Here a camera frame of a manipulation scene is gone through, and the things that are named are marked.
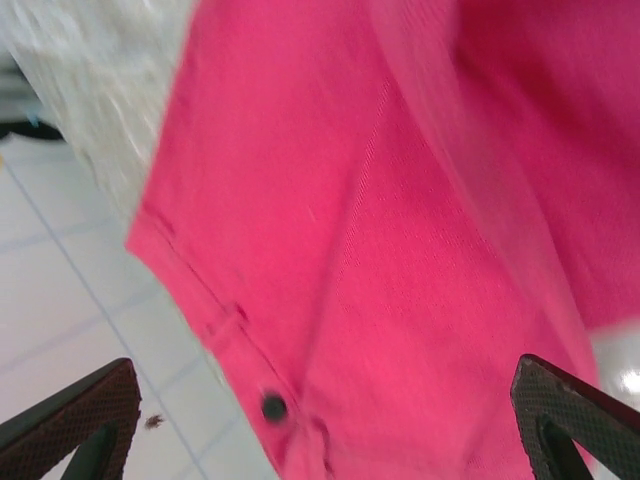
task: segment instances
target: white tile floor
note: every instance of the white tile floor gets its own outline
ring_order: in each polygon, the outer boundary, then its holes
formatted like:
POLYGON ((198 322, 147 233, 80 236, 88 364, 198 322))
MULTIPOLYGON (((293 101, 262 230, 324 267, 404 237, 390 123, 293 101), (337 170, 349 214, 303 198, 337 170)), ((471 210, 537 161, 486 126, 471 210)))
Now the white tile floor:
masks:
MULTIPOLYGON (((221 374, 65 144, 0 143, 0 422, 117 357, 143 401, 125 480, 276 478, 221 374)), ((64 462, 47 475, 59 479, 64 462)))

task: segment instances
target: small bug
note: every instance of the small bug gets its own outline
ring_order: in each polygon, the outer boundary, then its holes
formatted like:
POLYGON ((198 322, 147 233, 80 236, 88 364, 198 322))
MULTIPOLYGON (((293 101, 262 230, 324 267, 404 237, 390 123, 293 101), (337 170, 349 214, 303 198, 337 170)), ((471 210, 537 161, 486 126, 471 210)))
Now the small bug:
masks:
POLYGON ((162 415, 151 415, 147 418, 146 422, 144 422, 144 428, 147 430, 152 430, 154 428, 158 428, 164 422, 164 417, 162 415))

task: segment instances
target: black button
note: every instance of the black button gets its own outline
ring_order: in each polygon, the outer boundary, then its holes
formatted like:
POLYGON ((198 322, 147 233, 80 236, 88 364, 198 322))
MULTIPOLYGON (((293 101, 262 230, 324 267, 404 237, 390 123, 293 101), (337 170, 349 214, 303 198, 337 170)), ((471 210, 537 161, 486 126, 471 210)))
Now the black button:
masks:
POLYGON ((276 393, 267 393, 262 399, 262 415, 269 423, 279 423, 287 416, 287 404, 276 393))

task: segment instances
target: pink fabric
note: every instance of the pink fabric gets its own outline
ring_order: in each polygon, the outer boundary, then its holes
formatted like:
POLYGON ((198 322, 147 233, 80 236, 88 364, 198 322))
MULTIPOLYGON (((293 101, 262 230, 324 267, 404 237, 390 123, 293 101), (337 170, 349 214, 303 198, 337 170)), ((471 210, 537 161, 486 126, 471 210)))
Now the pink fabric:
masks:
POLYGON ((593 381, 587 329, 640 313, 639 24, 631 0, 201 3, 128 246, 283 478, 531 478, 519 356, 593 381))

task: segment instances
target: pink garment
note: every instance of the pink garment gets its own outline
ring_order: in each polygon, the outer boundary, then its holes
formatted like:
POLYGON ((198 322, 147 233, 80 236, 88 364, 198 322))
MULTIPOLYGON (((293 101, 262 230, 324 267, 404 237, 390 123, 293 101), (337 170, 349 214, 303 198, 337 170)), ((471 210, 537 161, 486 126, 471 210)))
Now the pink garment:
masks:
POLYGON ((631 0, 200 4, 128 246, 283 478, 532 478, 519 356, 594 381, 587 329, 640 313, 638 25, 631 0))

